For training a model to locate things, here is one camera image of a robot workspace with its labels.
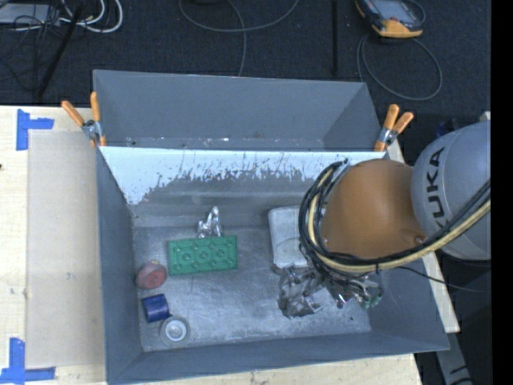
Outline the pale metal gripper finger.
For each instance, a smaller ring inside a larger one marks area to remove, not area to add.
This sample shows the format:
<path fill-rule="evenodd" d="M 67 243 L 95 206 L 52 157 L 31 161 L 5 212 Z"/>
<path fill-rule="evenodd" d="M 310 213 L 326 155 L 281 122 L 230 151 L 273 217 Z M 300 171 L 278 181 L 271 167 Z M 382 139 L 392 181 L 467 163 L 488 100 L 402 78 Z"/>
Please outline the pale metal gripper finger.
<path fill-rule="evenodd" d="M 286 267 L 278 287 L 280 296 L 309 296 L 317 291 L 317 274 L 309 268 Z"/>
<path fill-rule="evenodd" d="M 316 314 L 321 309 L 322 305 L 316 302 L 312 295 L 280 298 L 280 310 L 288 319 Z"/>

